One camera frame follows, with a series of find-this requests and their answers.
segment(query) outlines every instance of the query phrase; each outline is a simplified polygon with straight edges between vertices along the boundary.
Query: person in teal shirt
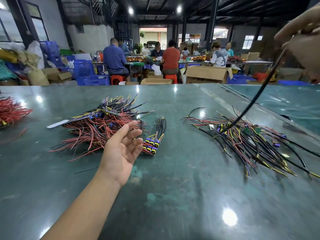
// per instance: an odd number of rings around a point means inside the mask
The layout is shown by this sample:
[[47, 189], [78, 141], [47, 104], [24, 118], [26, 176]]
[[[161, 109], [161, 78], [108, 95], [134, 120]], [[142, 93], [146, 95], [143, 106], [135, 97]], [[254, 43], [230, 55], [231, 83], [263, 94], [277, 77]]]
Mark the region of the person in teal shirt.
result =
[[228, 52], [228, 56], [234, 56], [233, 50], [231, 49], [231, 42], [226, 44], [226, 51]]

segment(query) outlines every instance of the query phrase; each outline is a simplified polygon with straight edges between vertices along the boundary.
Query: teal shirt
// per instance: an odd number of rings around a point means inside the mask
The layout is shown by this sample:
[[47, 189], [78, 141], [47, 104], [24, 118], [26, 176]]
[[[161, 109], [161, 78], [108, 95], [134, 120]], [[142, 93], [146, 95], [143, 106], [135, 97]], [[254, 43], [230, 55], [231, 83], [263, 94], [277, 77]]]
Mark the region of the teal shirt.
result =
[[227, 52], [228, 52], [228, 56], [234, 56], [234, 53], [233, 53], [232, 49], [229, 49]]

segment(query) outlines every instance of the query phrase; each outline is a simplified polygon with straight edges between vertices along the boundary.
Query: red shirt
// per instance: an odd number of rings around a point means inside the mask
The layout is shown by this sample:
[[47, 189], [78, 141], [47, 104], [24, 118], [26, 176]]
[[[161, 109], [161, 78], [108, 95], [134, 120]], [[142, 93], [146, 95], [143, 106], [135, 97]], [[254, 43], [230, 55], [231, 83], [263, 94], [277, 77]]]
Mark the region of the red shirt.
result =
[[162, 59], [164, 59], [163, 69], [176, 69], [179, 67], [180, 51], [173, 47], [167, 48], [163, 53]]

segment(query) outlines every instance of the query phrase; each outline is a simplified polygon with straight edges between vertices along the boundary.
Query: forearm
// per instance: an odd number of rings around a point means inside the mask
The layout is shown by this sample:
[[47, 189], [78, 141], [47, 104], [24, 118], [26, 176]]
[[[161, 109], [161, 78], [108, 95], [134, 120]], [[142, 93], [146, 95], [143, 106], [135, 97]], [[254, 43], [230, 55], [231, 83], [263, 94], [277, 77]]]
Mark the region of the forearm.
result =
[[119, 190], [119, 183], [98, 170], [42, 240], [98, 239]]

